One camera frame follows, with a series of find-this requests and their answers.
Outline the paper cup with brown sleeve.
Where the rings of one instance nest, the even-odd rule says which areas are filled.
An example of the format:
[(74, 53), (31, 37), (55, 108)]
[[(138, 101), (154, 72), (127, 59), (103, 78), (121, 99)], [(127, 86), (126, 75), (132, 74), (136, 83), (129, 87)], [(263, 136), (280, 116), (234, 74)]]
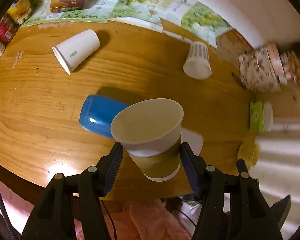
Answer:
[(173, 178), (180, 168), (183, 117), (180, 103), (165, 98), (149, 99), (119, 112), (110, 131), (145, 177), (163, 182)]

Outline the translucent white plastic cup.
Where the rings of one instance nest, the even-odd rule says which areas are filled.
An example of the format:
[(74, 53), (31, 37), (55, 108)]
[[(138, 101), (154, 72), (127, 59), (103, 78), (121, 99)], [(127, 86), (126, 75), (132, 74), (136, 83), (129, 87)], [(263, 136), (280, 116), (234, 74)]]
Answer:
[(181, 142), (187, 142), (195, 155), (200, 155), (203, 148), (203, 137), (192, 130), (181, 129)]

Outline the blue plastic cup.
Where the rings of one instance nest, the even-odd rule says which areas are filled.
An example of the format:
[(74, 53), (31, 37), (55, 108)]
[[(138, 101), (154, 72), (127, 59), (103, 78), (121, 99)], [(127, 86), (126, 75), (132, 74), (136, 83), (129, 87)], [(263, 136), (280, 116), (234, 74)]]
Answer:
[(129, 104), (102, 95), (89, 95), (83, 103), (79, 123), (87, 131), (113, 139), (110, 126)]

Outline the checkered paper cup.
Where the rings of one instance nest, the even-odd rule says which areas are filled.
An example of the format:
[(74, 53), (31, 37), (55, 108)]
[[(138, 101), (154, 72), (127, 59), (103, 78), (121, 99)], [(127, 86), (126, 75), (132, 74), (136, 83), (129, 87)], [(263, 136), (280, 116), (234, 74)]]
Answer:
[(196, 80), (208, 79), (211, 76), (212, 70), (206, 44), (193, 42), (190, 45), (183, 71), (187, 76)]

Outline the plain white paper cup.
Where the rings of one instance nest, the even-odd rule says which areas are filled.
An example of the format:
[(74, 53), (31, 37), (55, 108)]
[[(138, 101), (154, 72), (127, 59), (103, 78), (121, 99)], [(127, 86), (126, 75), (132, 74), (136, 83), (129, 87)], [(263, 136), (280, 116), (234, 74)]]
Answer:
[(87, 29), (54, 46), (52, 51), (67, 74), (71, 73), (100, 47), (97, 34)]

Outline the dark red printed cup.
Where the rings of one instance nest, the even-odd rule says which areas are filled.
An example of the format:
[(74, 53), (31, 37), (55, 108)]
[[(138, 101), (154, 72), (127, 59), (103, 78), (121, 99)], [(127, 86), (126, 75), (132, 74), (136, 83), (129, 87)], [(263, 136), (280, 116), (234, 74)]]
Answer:
[(50, 0), (48, 9), (51, 13), (85, 9), (88, 2), (89, 0)]

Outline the yellow small bowl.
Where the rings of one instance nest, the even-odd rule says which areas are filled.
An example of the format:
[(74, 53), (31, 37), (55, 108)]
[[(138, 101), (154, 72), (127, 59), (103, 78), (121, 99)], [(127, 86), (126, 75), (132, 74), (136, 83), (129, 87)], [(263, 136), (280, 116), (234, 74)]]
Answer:
[(247, 169), (254, 167), (259, 159), (261, 148), (253, 141), (243, 142), (237, 151), (237, 160), (244, 160)]

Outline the green wet wipes pack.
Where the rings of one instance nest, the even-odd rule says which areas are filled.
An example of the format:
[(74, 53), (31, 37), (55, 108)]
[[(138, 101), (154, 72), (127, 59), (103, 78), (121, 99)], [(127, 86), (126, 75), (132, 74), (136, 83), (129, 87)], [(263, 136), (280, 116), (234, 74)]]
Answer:
[(249, 130), (252, 132), (270, 132), (274, 113), (270, 102), (251, 101), (249, 103)]

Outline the black pen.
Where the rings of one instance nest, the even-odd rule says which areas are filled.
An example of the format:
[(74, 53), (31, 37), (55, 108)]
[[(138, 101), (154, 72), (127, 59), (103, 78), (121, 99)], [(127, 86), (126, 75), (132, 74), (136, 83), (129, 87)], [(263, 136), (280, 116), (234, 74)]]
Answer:
[(232, 77), (234, 78), (234, 80), (243, 88), (243, 89), (247, 89), (246, 86), (243, 84), (243, 82), (240, 80), (240, 78), (235, 74), (235, 73), (232, 73), (231, 74)]

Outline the patterned fabric bag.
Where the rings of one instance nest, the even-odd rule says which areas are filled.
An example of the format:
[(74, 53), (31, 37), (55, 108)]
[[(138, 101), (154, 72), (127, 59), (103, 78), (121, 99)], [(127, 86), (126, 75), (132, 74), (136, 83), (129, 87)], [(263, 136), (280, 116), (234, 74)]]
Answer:
[(238, 56), (240, 79), (255, 93), (272, 93), (281, 90), (279, 77), (284, 76), (280, 51), (270, 42)]

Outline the doll with dark hair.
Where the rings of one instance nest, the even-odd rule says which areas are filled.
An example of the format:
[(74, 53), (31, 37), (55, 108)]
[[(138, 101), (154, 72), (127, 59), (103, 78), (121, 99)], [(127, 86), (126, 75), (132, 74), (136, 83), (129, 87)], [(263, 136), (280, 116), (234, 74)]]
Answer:
[(290, 50), (280, 55), (284, 77), (300, 85), (300, 42), (292, 44)]

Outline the red small box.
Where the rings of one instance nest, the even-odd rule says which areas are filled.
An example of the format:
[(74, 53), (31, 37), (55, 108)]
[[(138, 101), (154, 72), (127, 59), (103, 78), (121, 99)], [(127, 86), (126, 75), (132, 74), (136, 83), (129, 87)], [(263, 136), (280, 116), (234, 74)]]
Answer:
[(5, 14), (0, 20), (0, 41), (4, 44), (10, 43), (12, 37), (18, 30), (18, 25)]

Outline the green grape poster sheet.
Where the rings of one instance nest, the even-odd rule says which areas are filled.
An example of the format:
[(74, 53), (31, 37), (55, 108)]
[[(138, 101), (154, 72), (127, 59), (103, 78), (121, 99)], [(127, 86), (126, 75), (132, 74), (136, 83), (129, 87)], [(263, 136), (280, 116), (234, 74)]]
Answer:
[(161, 32), (161, 22), (166, 20), (213, 47), (217, 36), (232, 29), (224, 18), (197, 0), (92, 0), (87, 9), (56, 14), (48, 12), (48, 0), (31, 1), (33, 13), (23, 26), (57, 21), (106, 23), (117, 20)]

